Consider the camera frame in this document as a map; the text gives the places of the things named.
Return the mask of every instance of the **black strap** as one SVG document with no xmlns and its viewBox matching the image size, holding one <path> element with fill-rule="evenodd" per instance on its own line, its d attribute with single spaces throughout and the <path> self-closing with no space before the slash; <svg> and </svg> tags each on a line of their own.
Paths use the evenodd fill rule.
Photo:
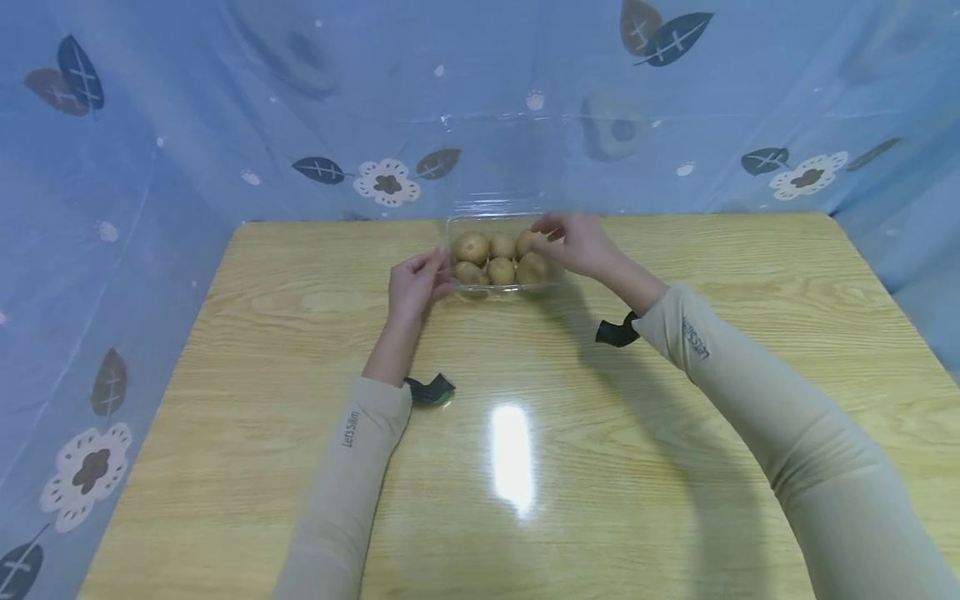
<svg viewBox="0 0 960 600">
<path fill-rule="evenodd" d="M 617 325 L 609 321 L 601 321 L 597 327 L 597 335 L 594 341 L 599 344 L 609 344 L 614 348 L 623 348 L 629 346 L 640 337 L 634 330 L 632 323 L 636 321 L 636 313 L 630 311 L 623 319 L 623 324 Z"/>
<path fill-rule="evenodd" d="M 426 385 L 413 377 L 406 377 L 404 381 L 410 386 L 410 394 L 414 398 L 414 403 L 425 406 L 445 404 L 453 396 L 453 391 L 457 389 L 442 373 L 437 373 L 433 381 Z"/>
</svg>

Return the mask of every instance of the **beige arm sleeve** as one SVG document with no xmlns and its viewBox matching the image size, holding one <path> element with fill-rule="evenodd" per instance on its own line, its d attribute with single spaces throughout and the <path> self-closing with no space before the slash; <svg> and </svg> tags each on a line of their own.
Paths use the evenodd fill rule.
<svg viewBox="0 0 960 600">
<path fill-rule="evenodd" d="M 634 329 L 684 370 L 754 453 L 817 598 L 960 598 L 890 462 L 835 402 L 683 286 Z"/>
<path fill-rule="evenodd" d="M 410 418 L 410 388 L 357 377 L 294 530 L 276 600 L 354 600 L 387 463 Z"/>
</svg>

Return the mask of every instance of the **blue fabric backdrop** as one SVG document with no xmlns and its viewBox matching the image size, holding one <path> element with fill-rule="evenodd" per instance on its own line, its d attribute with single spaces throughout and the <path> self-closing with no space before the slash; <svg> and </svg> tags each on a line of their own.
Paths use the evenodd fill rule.
<svg viewBox="0 0 960 600">
<path fill-rule="evenodd" d="M 958 87 L 956 0 L 8 2 L 0 598 L 79 589 L 249 220 L 825 211 L 960 372 Z"/>
</svg>

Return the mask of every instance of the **light wood grain tabletop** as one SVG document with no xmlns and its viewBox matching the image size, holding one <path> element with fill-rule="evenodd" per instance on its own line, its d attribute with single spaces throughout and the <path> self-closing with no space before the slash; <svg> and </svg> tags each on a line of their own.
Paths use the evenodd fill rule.
<svg viewBox="0 0 960 600">
<path fill-rule="evenodd" d="M 822 215 L 611 218 L 611 237 L 834 397 L 960 567 L 960 393 Z M 300 501 L 386 315 L 392 265 L 435 222 L 257 223 L 233 237 L 84 584 L 86 600 L 267 598 Z M 746 447 L 582 278 L 544 299 L 438 304 L 387 472 L 363 597 L 810 598 Z"/>
</svg>

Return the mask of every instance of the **kiwi fruit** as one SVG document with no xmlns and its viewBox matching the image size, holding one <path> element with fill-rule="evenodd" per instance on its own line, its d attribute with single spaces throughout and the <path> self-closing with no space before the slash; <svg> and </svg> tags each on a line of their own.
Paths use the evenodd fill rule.
<svg viewBox="0 0 960 600">
<path fill-rule="evenodd" d="M 490 240 L 478 231 L 465 231 L 453 240 L 453 257 L 457 261 L 471 262 L 478 267 L 487 264 L 490 255 Z"/>
<path fill-rule="evenodd" d="M 516 242 L 513 236 L 506 233 L 495 233 L 490 238 L 490 258 L 506 258 L 513 260 L 516 254 Z"/>
<path fill-rule="evenodd" d="M 465 285 L 490 285 L 490 278 L 483 269 L 466 260 L 453 268 L 453 277 Z"/>
<path fill-rule="evenodd" d="M 530 244 L 534 240 L 545 240 L 546 237 L 542 233 L 534 233 L 530 229 L 525 229 L 519 237 L 516 239 L 516 258 L 519 260 L 523 258 L 530 251 Z"/>
<path fill-rule="evenodd" d="M 516 281 L 520 285 L 535 285 L 550 280 L 550 264 L 539 254 L 528 252 L 516 265 Z"/>
<path fill-rule="evenodd" d="M 498 256 L 487 265 L 487 275 L 493 285 L 513 285 L 515 270 L 514 261 Z"/>
</svg>

